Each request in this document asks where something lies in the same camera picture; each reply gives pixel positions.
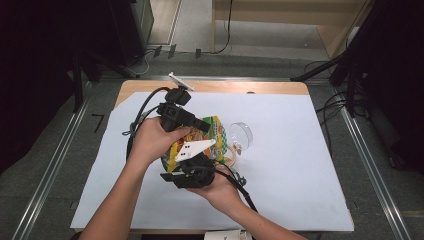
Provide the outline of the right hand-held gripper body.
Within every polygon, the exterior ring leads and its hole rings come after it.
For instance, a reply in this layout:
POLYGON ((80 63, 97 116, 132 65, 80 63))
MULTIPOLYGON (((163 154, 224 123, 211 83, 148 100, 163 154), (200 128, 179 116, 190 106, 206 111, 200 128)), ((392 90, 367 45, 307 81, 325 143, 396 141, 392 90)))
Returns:
POLYGON ((178 188, 202 188, 212 183, 214 165, 204 151, 215 143, 211 139, 183 144, 175 158, 182 171, 182 174, 173 176, 173 182, 178 188))

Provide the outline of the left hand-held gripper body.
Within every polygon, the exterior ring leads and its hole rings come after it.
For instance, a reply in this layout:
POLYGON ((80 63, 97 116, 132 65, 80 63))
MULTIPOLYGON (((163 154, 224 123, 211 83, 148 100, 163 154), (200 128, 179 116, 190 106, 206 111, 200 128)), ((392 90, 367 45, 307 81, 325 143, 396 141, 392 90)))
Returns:
POLYGON ((171 132, 179 126, 200 128, 200 120, 194 114, 183 109, 183 106, 191 99, 189 91, 194 91, 195 88, 175 76, 173 72, 168 76, 177 87, 167 92, 165 102, 160 103, 157 109, 162 128, 166 132, 171 132))

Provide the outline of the yellow green spouted sauce pouch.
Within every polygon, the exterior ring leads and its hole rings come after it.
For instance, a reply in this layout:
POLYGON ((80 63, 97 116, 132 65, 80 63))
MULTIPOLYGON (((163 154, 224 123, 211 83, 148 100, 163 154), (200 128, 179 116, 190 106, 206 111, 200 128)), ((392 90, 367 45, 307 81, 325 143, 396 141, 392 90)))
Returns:
POLYGON ((228 153, 229 149, 227 145, 226 132, 220 119, 217 116, 209 116, 204 117, 203 121, 210 124, 208 132, 203 132, 192 127, 189 134, 174 143, 166 154, 161 157, 162 165, 167 173, 177 171, 179 164, 176 162, 175 158, 185 142, 214 139, 216 143, 204 150, 205 155, 220 163, 226 163, 229 165, 234 163, 233 158, 228 153))

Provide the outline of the person's right hand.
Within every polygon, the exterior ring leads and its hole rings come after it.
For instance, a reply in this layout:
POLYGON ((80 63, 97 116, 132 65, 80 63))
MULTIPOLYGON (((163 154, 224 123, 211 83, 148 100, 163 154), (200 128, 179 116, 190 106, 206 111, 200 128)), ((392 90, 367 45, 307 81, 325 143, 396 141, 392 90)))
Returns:
POLYGON ((215 209, 227 216, 244 210, 246 205, 241 200, 238 190, 226 178, 229 171, 222 166, 217 167, 213 182, 202 188, 188 188, 188 191, 205 198, 215 209))

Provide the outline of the person's left hand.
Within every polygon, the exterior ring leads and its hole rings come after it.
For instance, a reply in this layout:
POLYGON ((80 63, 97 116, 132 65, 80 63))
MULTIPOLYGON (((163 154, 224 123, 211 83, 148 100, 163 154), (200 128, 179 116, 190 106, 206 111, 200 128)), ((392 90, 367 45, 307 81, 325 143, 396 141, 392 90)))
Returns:
POLYGON ((159 117, 147 118, 139 126, 127 163, 135 168, 147 168, 189 132, 188 127, 166 132, 159 117))

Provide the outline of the white box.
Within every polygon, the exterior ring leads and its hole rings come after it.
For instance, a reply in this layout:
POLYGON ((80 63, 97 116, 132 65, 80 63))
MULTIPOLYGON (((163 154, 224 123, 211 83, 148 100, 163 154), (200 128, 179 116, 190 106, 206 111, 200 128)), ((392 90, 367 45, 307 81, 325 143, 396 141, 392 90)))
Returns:
POLYGON ((250 233, 245 230, 209 231, 204 235, 204 240, 253 240, 250 233))

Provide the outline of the black cabinet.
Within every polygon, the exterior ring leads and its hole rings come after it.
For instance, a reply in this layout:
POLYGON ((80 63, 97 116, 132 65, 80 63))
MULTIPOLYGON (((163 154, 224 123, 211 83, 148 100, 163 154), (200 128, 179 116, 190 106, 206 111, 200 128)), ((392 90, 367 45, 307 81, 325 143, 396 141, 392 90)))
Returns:
POLYGON ((154 16, 150 0, 109 0, 117 31, 120 62, 134 64, 147 51, 154 16))

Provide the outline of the black metal stand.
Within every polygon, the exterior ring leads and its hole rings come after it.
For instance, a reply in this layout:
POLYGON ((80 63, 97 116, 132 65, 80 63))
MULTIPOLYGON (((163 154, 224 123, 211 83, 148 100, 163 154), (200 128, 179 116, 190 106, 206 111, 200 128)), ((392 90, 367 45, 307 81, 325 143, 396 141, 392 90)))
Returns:
POLYGON ((132 78, 128 70, 123 67, 112 63, 106 58, 92 50, 77 50, 72 59, 72 79, 74 86, 74 110, 76 113, 82 108, 83 104, 83 87, 82 87, 82 73, 85 73, 89 82, 99 82, 101 73, 97 67, 100 63, 117 74, 132 78))

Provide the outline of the wooden shelf unit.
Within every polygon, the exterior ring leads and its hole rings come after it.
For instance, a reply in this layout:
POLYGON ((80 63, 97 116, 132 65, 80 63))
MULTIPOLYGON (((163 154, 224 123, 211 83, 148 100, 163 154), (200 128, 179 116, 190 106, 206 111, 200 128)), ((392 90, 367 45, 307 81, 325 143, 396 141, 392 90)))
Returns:
POLYGON ((316 25, 327 55, 334 58, 352 29, 371 9, 371 0, 211 0, 215 23, 234 21, 316 25))

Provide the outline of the black tripod stand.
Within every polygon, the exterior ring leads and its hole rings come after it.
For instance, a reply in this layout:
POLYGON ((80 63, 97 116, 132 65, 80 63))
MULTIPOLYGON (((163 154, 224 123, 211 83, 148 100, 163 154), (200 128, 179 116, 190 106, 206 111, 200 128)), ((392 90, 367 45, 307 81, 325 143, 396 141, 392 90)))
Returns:
POLYGON ((372 10, 340 55, 298 76, 304 82, 333 68, 330 83, 348 81, 346 107, 354 114, 356 84, 388 116, 424 115, 424 0, 374 0, 372 10))

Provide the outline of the metal floor rail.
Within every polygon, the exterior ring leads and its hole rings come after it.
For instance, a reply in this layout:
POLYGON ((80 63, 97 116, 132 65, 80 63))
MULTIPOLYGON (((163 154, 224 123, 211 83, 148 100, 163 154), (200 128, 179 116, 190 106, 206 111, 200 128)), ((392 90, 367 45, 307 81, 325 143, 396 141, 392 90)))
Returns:
POLYGON ((352 117, 345 109, 342 110, 342 116, 395 239, 413 240, 407 224, 404 221, 401 212, 374 161, 371 151, 355 118, 352 117))
POLYGON ((29 238, 33 226, 38 219, 38 216, 46 202, 54 181, 63 164, 68 149, 71 146, 77 129, 82 122, 94 87, 94 83, 87 82, 85 84, 83 88, 84 97, 82 105, 76 110, 75 113, 72 114, 65 132, 61 136, 53 156, 51 157, 49 164, 47 165, 47 168, 27 207, 25 208, 24 214, 11 240, 27 240, 29 238))

